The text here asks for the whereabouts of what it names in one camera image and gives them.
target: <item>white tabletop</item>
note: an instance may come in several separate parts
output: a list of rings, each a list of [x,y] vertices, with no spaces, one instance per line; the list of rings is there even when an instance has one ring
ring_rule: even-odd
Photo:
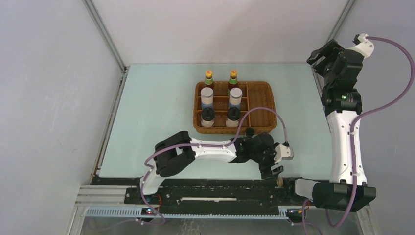
[[[231,70],[239,81],[266,81],[276,110],[287,125],[293,160],[280,162],[283,177],[328,179],[331,139],[317,87],[308,64],[148,64],[131,65],[102,163],[100,177],[134,178],[148,170],[144,160],[154,145],[186,130],[193,138],[224,141],[232,135],[197,133],[193,127],[194,90],[205,71],[215,81],[227,81]],[[284,142],[279,121],[271,132]],[[254,161],[227,164],[194,161],[174,178],[260,179]]]

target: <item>tray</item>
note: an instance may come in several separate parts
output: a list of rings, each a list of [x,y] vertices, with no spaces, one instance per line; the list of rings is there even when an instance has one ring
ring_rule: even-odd
[[[226,127],[226,115],[228,112],[229,96],[228,82],[214,82],[213,108],[215,110],[215,124],[213,127],[202,127],[202,101],[200,91],[204,82],[196,84],[193,109],[193,126],[196,131],[204,134],[236,134],[238,128]],[[267,107],[275,110],[274,96],[270,84],[267,82],[238,82],[242,90],[241,118],[249,109],[255,107]],[[248,114],[242,123],[240,134],[244,134],[248,127],[252,127],[256,134],[270,132],[277,126],[277,118],[266,110],[256,110]]]

